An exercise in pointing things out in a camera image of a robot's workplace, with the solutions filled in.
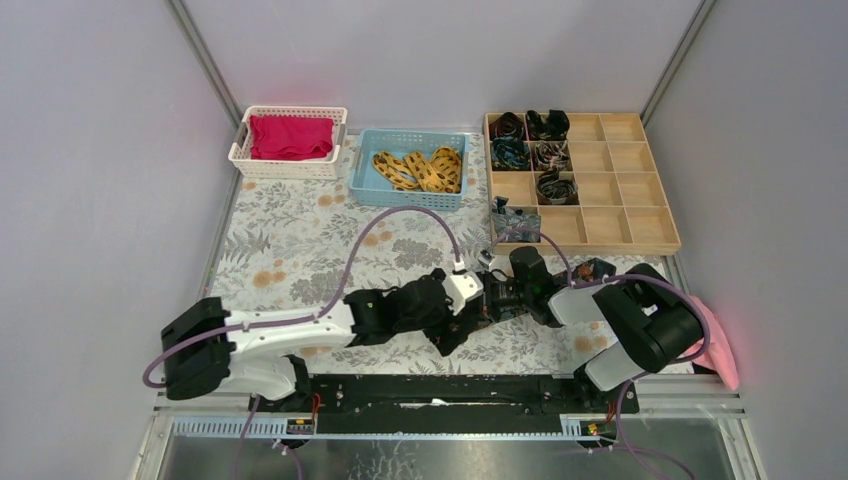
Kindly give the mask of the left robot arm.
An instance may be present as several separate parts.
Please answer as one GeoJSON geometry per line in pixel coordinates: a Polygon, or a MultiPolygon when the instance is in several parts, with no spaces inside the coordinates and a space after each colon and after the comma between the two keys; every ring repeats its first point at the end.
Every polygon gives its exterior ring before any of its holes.
{"type": "Polygon", "coordinates": [[[449,345],[476,321],[483,293],[477,274],[435,269],[401,287],[353,291],[328,311],[231,311],[204,298],[161,330],[162,388],[174,401],[251,393],[296,411],[310,397],[304,350],[382,345],[408,332],[449,345]]]}

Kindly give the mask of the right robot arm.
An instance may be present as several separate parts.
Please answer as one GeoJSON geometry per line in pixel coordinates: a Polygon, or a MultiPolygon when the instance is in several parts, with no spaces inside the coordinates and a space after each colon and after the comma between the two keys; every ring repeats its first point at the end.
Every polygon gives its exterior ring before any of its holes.
{"type": "Polygon", "coordinates": [[[508,261],[510,272],[490,269],[483,276],[482,311],[491,320],[525,313],[559,328],[601,319],[614,333],[613,345],[573,374],[573,396],[583,410],[597,412],[626,382],[698,357],[711,338],[694,300],[648,264],[619,274],[583,263],[554,274],[533,246],[513,250],[508,261]]]}

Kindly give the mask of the grey leaf pattern tie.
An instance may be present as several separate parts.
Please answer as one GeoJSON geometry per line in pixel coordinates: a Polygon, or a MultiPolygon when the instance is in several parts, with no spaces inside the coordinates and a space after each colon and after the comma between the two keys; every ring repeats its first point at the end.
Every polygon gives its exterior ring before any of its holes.
{"type": "Polygon", "coordinates": [[[535,211],[517,208],[509,199],[495,196],[490,206],[495,238],[507,243],[539,243],[541,216],[535,211]]]}

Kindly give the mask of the dark grey rolled tie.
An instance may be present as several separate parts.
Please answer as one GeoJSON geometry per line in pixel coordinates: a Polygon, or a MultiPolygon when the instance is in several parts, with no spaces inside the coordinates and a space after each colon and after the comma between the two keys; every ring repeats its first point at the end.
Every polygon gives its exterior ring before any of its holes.
{"type": "Polygon", "coordinates": [[[578,205],[578,185],[572,176],[548,171],[536,180],[536,197],[540,205],[578,205]]]}

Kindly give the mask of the wooden compartment organizer tray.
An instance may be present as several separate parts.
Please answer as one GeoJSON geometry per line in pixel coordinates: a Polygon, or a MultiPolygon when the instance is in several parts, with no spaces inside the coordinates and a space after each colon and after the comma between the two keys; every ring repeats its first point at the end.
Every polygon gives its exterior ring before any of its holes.
{"type": "Polygon", "coordinates": [[[533,245],[545,254],[559,246],[569,254],[670,255],[681,240],[641,119],[636,113],[566,112],[570,130],[566,141],[572,170],[559,171],[578,185],[578,205],[540,205],[530,152],[529,171],[494,171],[491,165],[489,122],[504,112],[488,112],[483,120],[484,152],[489,182],[485,209],[490,216],[495,196],[509,199],[517,208],[535,211],[542,218],[539,243],[500,242],[499,253],[533,245]]]}

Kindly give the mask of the brown paisley rolled tie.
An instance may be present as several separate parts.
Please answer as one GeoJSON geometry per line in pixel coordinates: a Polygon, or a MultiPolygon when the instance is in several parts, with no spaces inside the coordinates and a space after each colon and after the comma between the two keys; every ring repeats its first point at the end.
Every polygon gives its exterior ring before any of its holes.
{"type": "Polygon", "coordinates": [[[536,141],[531,145],[532,164],[535,171],[571,171],[572,161],[568,142],[536,141]]]}

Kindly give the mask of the yellow insect pattern tie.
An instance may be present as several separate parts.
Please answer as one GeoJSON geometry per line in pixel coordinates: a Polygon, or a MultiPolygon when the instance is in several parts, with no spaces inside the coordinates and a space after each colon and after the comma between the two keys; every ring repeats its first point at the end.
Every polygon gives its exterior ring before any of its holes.
{"type": "Polygon", "coordinates": [[[398,191],[459,194],[462,159],[457,150],[440,147],[426,158],[420,151],[402,158],[382,150],[372,156],[372,166],[398,191]]]}

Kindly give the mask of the blue floral rolled tie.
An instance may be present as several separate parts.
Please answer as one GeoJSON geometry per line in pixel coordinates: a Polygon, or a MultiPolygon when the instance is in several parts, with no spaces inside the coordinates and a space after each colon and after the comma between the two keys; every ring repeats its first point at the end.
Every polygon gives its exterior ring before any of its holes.
{"type": "Polygon", "coordinates": [[[529,171],[530,152],[523,141],[497,138],[491,143],[491,165],[494,171],[529,171]]]}

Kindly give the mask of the light blue plastic basket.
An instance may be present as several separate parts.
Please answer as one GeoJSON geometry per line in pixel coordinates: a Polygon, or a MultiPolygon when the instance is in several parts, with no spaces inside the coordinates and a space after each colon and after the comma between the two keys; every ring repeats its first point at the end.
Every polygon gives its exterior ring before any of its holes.
{"type": "Polygon", "coordinates": [[[418,206],[436,211],[457,211],[467,192],[467,160],[470,139],[461,133],[427,132],[398,129],[366,129],[358,140],[358,152],[349,176],[349,190],[361,205],[376,207],[418,206]],[[373,166],[373,156],[387,151],[399,160],[420,152],[429,160],[439,147],[450,147],[461,155],[457,193],[396,190],[373,166]]]}

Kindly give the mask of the floral patterned table mat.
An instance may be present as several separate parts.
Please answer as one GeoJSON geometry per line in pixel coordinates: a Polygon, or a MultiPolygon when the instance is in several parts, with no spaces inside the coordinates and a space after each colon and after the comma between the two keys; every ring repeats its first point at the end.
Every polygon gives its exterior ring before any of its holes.
{"type": "MultiPolygon", "coordinates": [[[[381,219],[378,208],[352,199],[342,178],[243,181],[211,294],[231,310],[321,307],[339,285],[384,289],[449,269],[453,242],[474,263],[490,229],[483,138],[469,139],[467,194],[459,210],[437,219],[417,212],[381,219]]],[[[313,373],[568,374],[614,340],[602,321],[548,328],[523,315],[471,334],[447,357],[419,332],[302,356],[313,373]]]]}

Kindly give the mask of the black floral rolled tie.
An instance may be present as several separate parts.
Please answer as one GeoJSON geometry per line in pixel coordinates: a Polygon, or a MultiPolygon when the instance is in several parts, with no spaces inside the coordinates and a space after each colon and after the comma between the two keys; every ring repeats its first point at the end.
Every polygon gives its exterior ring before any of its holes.
{"type": "Polygon", "coordinates": [[[531,141],[564,141],[570,130],[570,119],[565,111],[551,109],[546,116],[536,110],[525,114],[528,137],[531,141]]]}

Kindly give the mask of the dark red rolled tie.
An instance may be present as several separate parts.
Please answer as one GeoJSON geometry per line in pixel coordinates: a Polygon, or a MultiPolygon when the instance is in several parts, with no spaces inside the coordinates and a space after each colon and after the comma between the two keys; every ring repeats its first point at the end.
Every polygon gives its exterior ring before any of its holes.
{"type": "Polygon", "coordinates": [[[488,124],[488,131],[492,140],[524,141],[527,138],[524,117],[514,112],[504,112],[494,117],[488,124]]]}

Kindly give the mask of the pink cloth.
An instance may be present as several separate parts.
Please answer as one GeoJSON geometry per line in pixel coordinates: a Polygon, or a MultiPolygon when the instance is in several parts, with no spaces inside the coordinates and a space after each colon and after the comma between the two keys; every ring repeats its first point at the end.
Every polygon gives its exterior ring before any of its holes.
{"type": "Polygon", "coordinates": [[[710,330],[710,342],[706,352],[694,359],[693,363],[715,371],[727,388],[736,391],[740,379],[725,331],[716,315],[697,296],[691,296],[691,300],[702,312],[710,330]]]}

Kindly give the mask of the magenta cloth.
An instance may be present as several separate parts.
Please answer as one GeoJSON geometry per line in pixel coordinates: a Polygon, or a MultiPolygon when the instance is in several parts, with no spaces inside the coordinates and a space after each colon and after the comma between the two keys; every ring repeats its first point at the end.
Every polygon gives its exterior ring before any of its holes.
{"type": "Polygon", "coordinates": [[[334,150],[330,118],[251,116],[251,158],[303,161],[326,157],[334,150]]]}

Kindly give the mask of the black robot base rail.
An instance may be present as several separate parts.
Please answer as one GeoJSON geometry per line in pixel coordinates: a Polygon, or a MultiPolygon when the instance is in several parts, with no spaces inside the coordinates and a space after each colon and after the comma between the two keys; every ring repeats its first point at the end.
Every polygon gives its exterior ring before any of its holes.
{"type": "Polygon", "coordinates": [[[603,421],[640,410],[633,387],[595,392],[552,375],[315,374],[282,400],[259,398],[261,413],[297,413],[320,434],[548,434],[561,418],[603,421]]]}

